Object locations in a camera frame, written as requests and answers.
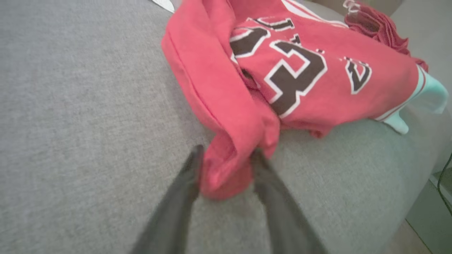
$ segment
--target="red ruffled fabric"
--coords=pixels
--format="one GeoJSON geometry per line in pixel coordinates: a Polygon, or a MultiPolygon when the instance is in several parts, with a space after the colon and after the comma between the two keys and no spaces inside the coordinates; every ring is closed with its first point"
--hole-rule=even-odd
{"type": "Polygon", "coordinates": [[[419,58],[412,57],[408,50],[408,38],[402,39],[397,33],[396,24],[387,15],[376,9],[356,2],[360,5],[359,11],[345,16],[345,23],[349,28],[364,34],[374,40],[393,48],[400,54],[410,56],[419,66],[428,72],[427,63],[419,58]]]}

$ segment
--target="black cable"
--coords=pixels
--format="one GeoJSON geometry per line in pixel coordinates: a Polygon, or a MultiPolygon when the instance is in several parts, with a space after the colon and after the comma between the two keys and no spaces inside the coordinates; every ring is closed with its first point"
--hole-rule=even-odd
{"type": "Polygon", "coordinates": [[[438,189],[439,195],[441,196],[441,199],[442,199],[443,202],[444,202],[444,205],[446,205],[447,209],[449,210],[449,213],[450,213],[451,216],[452,216],[452,209],[450,208],[449,204],[447,203],[447,200],[446,200],[446,198],[444,197],[444,195],[441,193],[441,188],[440,188],[440,186],[441,186],[441,179],[443,178],[444,172],[446,171],[446,168],[447,168],[447,166],[449,165],[449,163],[451,162],[451,160],[452,160],[452,154],[451,154],[451,156],[449,157],[449,160],[447,161],[447,163],[446,163],[446,165],[444,166],[443,170],[441,171],[441,174],[439,175],[437,189],[438,189]]]}

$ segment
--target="red fabric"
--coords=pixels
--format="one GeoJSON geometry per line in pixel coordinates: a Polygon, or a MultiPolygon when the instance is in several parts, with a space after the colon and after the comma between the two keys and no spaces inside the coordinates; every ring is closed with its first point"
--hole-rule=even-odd
{"type": "MultiPolygon", "coordinates": [[[[408,38],[400,38],[394,21],[384,13],[361,2],[358,3],[360,4],[359,11],[345,16],[345,23],[350,29],[373,38],[400,54],[411,56],[408,50],[408,38]]],[[[412,57],[412,59],[428,72],[428,65],[424,60],[416,57],[412,57]]]]}
{"type": "Polygon", "coordinates": [[[407,100],[418,82],[417,66],[409,57],[341,22],[322,20],[291,0],[184,0],[167,25],[162,48],[192,110],[216,133],[201,172],[201,192],[214,199],[229,198],[249,185],[249,155],[261,147],[270,157],[280,127],[306,129],[321,137],[338,124],[381,116],[407,100]],[[290,20],[294,26],[276,31],[247,19],[261,17],[272,17],[264,22],[290,20]],[[249,33],[246,27],[267,30],[267,37],[254,54],[234,58],[230,39],[249,33]],[[282,60],[301,72],[301,66],[309,63],[270,46],[280,40],[293,47],[290,40],[296,34],[302,45],[296,49],[314,52],[317,59],[322,55],[327,70],[309,94],[293,95],[299,106],[280,119],[272,102],[276,91],[265,77],[282,60]],[[366,65],[360,61],[372,68],[372,76],[352,94],[352,74],[346,68],[355,63],[363,74],[366,65]]]}

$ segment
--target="gray upholstery fabric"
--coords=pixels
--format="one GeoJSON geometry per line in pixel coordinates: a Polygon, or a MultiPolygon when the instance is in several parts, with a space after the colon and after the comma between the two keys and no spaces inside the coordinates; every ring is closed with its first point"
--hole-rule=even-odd
{"type": "MultiPolygon", "coordinates": [[[[209,143],[160,49],[169,17],[146,0],[2,1],[0,253],[127,252],[190,148],[209,143]]],[[[274,165],[331,253],[381,251],[442,163],[449,114],[402,117],[405,136],[370,120],[281,135],[274,165]]],[[[193,254],[270,252],[251,189],[199,199],[188,241],[193,254]]]]}

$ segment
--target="gray sofa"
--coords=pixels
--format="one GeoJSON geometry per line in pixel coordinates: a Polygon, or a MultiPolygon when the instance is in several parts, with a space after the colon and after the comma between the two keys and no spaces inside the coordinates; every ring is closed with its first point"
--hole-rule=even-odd
{"type": "MultiPolygon", "coordinates": [[[[160,49],[169,18],[147,0],[0,3],[0,253],[126,253],[208,145],[160,49]]],[[[371,120],[282,132],[272,162],[331,253],[383,251],[445,163],[449,112],[401,116],[404,136],[371,120]]],[[[252,188],[199,199],[187,253],[270,253],[252,188]]]]}

